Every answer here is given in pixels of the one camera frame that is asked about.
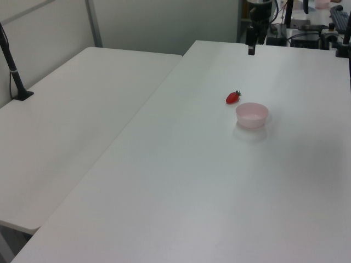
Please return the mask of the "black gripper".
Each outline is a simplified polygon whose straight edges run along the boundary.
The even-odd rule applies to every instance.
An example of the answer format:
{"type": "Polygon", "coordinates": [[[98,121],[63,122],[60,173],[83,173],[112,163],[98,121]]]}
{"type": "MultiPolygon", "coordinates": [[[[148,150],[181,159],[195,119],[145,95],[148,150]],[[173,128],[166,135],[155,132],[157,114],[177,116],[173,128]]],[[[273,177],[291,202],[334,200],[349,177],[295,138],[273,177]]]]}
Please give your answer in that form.
{"type": "Polygon", "coordinates": [[[245,44],[248,46],[248,54],[255,55],[256,33],[254,27],[258,27],[257,43],[264,44],[267,36],[267,26],[271,17],[272,0],[248,0],[249,19],[251,25],[246,30],[245,44]]]}

